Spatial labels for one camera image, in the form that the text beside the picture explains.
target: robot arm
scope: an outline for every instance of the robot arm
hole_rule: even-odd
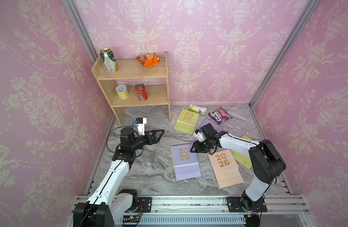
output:
[[[286,164],[280,154],[267,139],[261,142],[243,139],[226,131],[217,132],[211,124],[196,130],[194,136],[199,141],[193,143],[190,152],[206,153],[214,147],[228,148],[251,159],[255,176],[242,193],[242,205],[247,211],[253,210],[253,207],[261,201],[271,182],[286,169]]]
[[[114,226],[114,221],[127,210],[134,212],[138,208],[138,194],[133,189],[122,189],[114,199],[118,187],[129,172],[136,158],[136,151],[145,145],[158,143],[164,130],[145,131],[146,118],[137,118],[138,136],[132,127],[121,130],[120,144],[112,157],[110,169],[97,190],[86,203],[78,203],[73,211],[73,227]]]

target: marble floor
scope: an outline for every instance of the marble floor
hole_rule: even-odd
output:
[[[210,111],[213,112],[220,106],[206,107],[209,107]],[[247,106],[222,107],[233,116],[232,119],[221,124],[223,130],[239,137],[247,134],[253,139],[261,140]],[[118,192],[123,188],[131,188],[136,189],[141,195],[240,195],[247,188],[254,175],[252,168],[247,170],[239,164],[244,183],[220,189],[207,154],[197,154],[202,177],[176,181],[170,147],[172,145],[193,143],[194,141],[189,134],[173,129],[179,113],[182,109],[187,108],[188,105],[173,105],[172,122],[169,122],[168,119],[167,106],[126,108],[123,125],[132,125],[133,120],[137,117],[146,117],[147,124],[145,125],[145,130],[164,129],[165,133],[158,144],[145,146],[143,154],[136,158],[129,173],[123,179]],[[197,124],[201,123],[205,118],[210,119],[208,115],[200,115]],[[120,125],[115,121],[113,127],[117,126]],[[120,129],[117,129],[111,134],[108,140],[108,147],[110,150],[114,150],[119,143]],[[96,190],[106,175],[112,162],[112,154],[105,147],[94,176],[91,192]],[[267,190],[267,194],[284,194],[280,182],[272,184]]]

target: pink damask wallpaper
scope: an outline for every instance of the pink damask wallpaper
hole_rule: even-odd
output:
[[[322,0],[255,106],[319,227],[348,226],[348,0]]]
[[[307,0],[74,2],[97,52],[168,52],[172,103],[248,103]]]
[[[63,1],[0,0],[0,226],[66,226],[112,119]]]

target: wooden shelf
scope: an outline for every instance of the wooden shelf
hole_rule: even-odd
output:
[[[145,79],[165,78],[165,58],[160,58],[155,67],[144,67],[136,59],[117,59],[118,71],[109,73],[101,58],[97,59],[97,74],[99,80],[106,79]]]
[[[168,97],[166,95],[166,85],[146,85],[146,93],[148,99],[139,101],[137,98],[135,86],[128,86],[129,97],[121,99],[116,96],[113,99],[112,107],[138,107],[138,106],[160,106],[168,105]]]
[[[117,59],[116,61],[118,65],[116,73],[107,72],[101,57],[97,58],[91,71],[120,125],[124,121],[126,107],[137,106],[168,105],[169,122],[171,122],[167,52],[155,67],[144,67],[136,59]],[[118,97],[115,91],[117,79],[144,78],[166,78],[166,85],[145,85],[148,99],[143,102],[138,100],[135,86],[128,86],[129,97],[125,99]]]

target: can lid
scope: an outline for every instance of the can lid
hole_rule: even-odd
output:
[[[144,84],[143,83],[137,83],[135,85],[135,88],[143,88],[144,87]]]
[[[107,53],[107,52],[110,52],[111,51],[111,48],[103,48],[100,50],[100,53]]]
[[[115,90],[116,90],[116,92],[124,92],[127,90],[127,87],[122,84],[122,85],[117,86]]]

